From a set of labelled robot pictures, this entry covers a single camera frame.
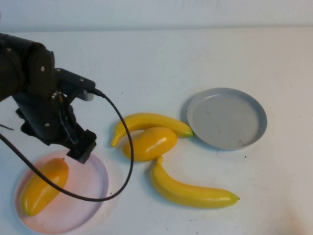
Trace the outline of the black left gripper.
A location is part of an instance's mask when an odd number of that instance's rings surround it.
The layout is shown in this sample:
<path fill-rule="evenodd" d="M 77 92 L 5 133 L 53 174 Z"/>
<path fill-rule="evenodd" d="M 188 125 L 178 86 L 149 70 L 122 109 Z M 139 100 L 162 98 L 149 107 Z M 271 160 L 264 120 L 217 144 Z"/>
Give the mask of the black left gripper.
<path fill-rule="evenodd" d="M 46 145 L 69 148 L 67 156 L 84 164 L 96 147 L 96 134 L 86 130 L 79 143 L 73 108 L 62 94 L 45 99 L 27 92 L 16 94 L 19 113 L 25 123 L 22 130 Z"/>

